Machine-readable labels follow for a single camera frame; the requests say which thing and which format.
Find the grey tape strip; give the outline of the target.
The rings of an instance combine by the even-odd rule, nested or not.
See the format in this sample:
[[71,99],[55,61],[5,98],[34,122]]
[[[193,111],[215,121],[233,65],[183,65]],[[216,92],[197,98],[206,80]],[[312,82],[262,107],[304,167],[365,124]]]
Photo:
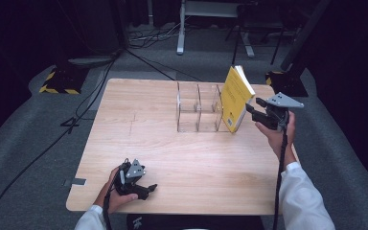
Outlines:
[[72,179],[65,179],[63,182],[64,187],[72,187],[73,185],[83,186],[85,185],[86,179],[84,178],[72,178]]

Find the person's left hand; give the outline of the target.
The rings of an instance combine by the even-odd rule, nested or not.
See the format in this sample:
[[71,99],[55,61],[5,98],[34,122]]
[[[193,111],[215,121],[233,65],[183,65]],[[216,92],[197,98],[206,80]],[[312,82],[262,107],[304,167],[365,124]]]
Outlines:
[[[108,189],[113,185],[113,178],[115,174],[118,172],[119,168],[115,168],[111,171],[108,180],[104,183],[102,189],[100,190],[97,198],[93,202],[94,205],[99,205],[104,207],[104,199],[107,195]],[[137,194],[129,194],[129,195],[119,195],[115,191],[110,192],[109,198],[109,206],[105,208],[108,214],[115,213],[122,205],[127,204],[133,200],[138,198]]]

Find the person's right hand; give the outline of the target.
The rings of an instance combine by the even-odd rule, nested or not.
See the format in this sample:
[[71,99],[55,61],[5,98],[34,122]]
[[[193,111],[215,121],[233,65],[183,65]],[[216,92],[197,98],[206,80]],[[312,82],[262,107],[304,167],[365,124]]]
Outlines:
[[[292,148],[295,137],[295,114],[291,111],[288,114],[289,121],[287,125],[287,146],[285,150],[286,164],[296,161],[296,157]],[[273,149],[276,156],[280,157],[283,143],[283,134],[281,132],[271,130],[259,122],[256,122],[255,126],[267,138],[268,144]]]

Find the black case with white logo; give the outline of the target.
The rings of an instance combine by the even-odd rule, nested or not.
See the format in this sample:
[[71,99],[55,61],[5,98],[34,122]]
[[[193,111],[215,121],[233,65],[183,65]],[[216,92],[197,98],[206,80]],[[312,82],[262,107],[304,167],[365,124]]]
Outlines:
[[265,230],[257,216],[129,214],[127,230]]

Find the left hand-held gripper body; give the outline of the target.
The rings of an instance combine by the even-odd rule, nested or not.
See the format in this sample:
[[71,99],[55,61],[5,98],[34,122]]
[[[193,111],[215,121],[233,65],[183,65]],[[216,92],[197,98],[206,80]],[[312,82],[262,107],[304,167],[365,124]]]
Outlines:
[[139,188],[136,182],[145,175],[145,167],[137,159],[130,162],[128,159],[119,166],[114,178],[114,188],[120,196],[145,192]]

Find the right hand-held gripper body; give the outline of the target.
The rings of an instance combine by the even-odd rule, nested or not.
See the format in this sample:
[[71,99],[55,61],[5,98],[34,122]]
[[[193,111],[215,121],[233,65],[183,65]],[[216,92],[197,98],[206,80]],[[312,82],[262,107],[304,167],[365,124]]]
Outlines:
[[266,101],[266,114],[272,118],[277,126],[273,129],[281,131],[288,126],[288,111],[291,108],[303,108],[304,104],[297,102],[282,92],[268,98]]

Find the white desk frame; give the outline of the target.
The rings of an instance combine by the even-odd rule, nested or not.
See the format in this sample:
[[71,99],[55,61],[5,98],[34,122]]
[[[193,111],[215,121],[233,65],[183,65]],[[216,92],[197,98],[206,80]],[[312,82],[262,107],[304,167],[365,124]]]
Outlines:
[[187,16],[208,16],[208,17],[237,17],[237,6],[239,3],[201,1],[201,0],[181,0],[180,23],[177,40],[176,53],[184,54],[185,45],[185,20]]

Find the dark slanted pole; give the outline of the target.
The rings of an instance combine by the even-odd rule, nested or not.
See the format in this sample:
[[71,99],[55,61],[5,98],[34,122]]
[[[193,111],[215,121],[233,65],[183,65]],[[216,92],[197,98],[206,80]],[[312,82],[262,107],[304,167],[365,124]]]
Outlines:
[[297,55],[302,50],[304,43],[309,38],[311,32],[315,28],[316,24],[320,20],[326,8],[328,8],[328,5],[330,4],[331,1],[332,0],[319,0],[319,3],[313,9],[312,14],[309,16],[307,23],[304,25],[303,29],[298,34],[298,36],[296,36],[293,45],[291,46],[286,57],[281,63],[280,67],[282,70],[287,71],[292,65],[292,63],[295,61]]

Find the clear acrylic divided organizer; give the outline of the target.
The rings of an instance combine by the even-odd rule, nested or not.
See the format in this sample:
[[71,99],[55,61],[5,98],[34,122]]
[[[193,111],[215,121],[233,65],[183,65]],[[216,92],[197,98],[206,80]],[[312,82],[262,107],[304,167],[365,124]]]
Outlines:
[[221,85],[217,83],[179,81],[176,96],[178,132],[228,132],[223,122]]

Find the black stand base striped edge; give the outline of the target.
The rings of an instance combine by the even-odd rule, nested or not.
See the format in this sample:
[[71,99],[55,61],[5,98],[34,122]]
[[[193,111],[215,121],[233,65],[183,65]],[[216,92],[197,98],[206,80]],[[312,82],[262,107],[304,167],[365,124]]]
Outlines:
[[72,71],[53,68],[40,87],[39,92],[72,95],[80,94],[88,72],[88,69],[80,68]]
[[290,97],[308,96],[302,81],[294,78],[288,72],[269,71],[265,74],[265,83],[271,86],[275,93],[282,92]]

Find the black chair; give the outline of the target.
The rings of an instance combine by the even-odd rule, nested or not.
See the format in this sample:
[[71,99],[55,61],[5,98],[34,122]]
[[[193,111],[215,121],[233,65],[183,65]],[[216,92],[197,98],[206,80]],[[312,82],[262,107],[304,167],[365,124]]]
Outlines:
[[236,41],[232,56],[232,63],[235,59],[239,47],[239,38],[242,34],[249,32],[265,33],[262,41],[267,41],[271,35],[277,35],[276,43],[270,63],[273,64],[277,56],[280,43],[285,35],[286,26],[281,17],[281,4],[279,0],[245,0],[244,3],[236,7],[236,21],[230,29],[226,39],[236,30]]

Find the yellow book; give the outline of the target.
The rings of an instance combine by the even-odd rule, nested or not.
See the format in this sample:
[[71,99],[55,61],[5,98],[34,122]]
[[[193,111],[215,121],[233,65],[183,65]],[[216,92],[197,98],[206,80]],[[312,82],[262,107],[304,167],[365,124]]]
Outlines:
[[255,96],[243,68],[236,65],[229,69],[225,83],[220,91],[222,104],[222,121],[230,132],[236,132],[246,112],[245,105]]

